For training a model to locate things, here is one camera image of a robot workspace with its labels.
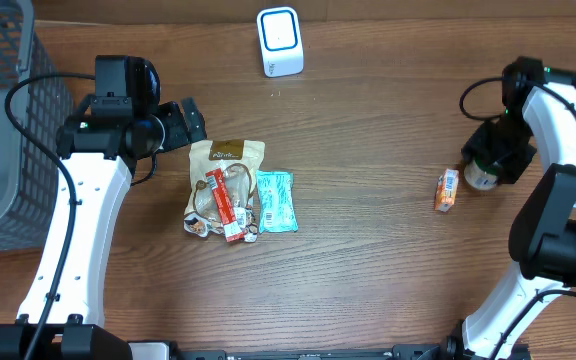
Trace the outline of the orange small snack packet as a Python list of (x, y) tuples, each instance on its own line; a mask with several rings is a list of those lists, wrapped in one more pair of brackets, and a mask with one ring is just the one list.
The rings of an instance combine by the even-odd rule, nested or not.
[(455, 204), (459, 184), (459, 171), (446, 169), (439, 177), (435, 194), (434, 209), (447, 212)]

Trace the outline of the beige brown snack bag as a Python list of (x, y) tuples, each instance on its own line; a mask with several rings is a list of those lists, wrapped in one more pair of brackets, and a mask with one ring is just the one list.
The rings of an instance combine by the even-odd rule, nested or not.
[(184, 211), (184, 229), (205, 238), (224, 236), (221, 219), (206, 173), (220, 168), (237, 221), (247, 243), (257, 240), (259, 227), (254, 214), (254, 191), (265, 152), (265, 144), (251, 140), (202, 140), (189, 152), (191, 194)]

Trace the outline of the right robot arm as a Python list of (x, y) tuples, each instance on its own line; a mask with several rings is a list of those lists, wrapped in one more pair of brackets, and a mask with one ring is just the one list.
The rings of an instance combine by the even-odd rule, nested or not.
[(576, 72), (520, 56), (495, 80), (505, 110), (480, 117), (462, 147), (465, 181), (514, 184), (535, 157), (544, 174), (511, 225), (510, 267), (446, 339), (445, 359), (522, 359), (521, 334), (554, 300), (576, 298)]

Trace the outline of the red stick snack packet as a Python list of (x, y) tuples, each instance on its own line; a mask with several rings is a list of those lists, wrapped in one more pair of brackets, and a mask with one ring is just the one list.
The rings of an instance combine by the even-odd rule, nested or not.
[(212, 190), (213, 197), (217, 204), (226, 240), (228, 242), (242, 240), (244, 238), (244, 233), (237, 221), (237, 216), (225, 184), (223, 171), (218, 168), (207, 172), (206, 180)]

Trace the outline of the teal snack packet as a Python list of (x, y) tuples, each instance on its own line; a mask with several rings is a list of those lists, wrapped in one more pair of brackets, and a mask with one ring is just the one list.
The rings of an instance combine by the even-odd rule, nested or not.
[(258, 170), (256, 180), (261, 202), (260, 232), (296, 232), (299, 227), (292, 197), (293, 174)]

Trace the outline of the green lid small jar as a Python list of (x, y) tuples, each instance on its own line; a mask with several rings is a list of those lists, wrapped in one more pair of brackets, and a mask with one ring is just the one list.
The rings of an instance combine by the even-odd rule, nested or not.
[(494, 170), (480, 165), (476, 159), (469, 162), (464, 168), (464, 178), (474, 189), (489, 191), (498, 185), (499, 176)]

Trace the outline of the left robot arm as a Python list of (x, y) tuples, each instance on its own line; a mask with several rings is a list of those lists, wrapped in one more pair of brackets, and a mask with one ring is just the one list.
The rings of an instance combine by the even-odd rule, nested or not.
[(99, 55), (87, 95), (56, 133), (50, 150), (18, 122), (11, 103), (33, 83), (6, 94), (12, 126), (59, 170), (59, 190), (42, 258), (12, 324), (0, 324), (0, 359), (177, 359), (173, 341), (125, 341), (104, 328), (104, 281), (119, 210), (138, 161), (206, 139), (193, 98), (162, 103), (147, 59)]

